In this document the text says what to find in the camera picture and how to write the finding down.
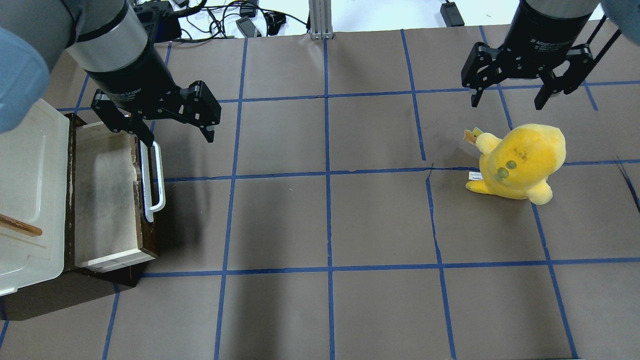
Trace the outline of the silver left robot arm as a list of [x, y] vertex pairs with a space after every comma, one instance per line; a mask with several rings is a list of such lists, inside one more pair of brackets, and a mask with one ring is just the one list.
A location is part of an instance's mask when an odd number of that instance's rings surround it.
[[203, 80], [181, 88], [155, 44], [176, 41], [179, 19], [168, 0], [3, 0], [1, 2], [1, 132], [16, 129], [46, 93], [67, 52], [98, 89], [90, 107], [106, 128], [154, 142], [146, 121], [173, 119], [214, 142], [221, 105]]

